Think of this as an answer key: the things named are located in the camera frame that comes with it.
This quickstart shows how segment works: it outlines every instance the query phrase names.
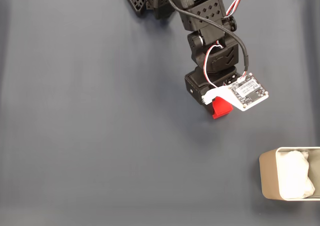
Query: gray surface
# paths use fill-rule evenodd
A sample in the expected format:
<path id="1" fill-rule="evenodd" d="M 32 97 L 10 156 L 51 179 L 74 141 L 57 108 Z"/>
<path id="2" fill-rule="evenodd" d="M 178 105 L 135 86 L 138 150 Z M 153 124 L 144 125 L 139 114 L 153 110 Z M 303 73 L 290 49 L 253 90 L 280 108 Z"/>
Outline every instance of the gray surface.
<path id="1" fill-rule="evenodd" d="M 242 0 L 237 34 L 270 98 L 217 121 L 185 90 L 178 15 L 0 3 L 1 226 L 319 225 L 318 203 L 264 199 L 258 157 L 319 145 L 320 0 Z"/>

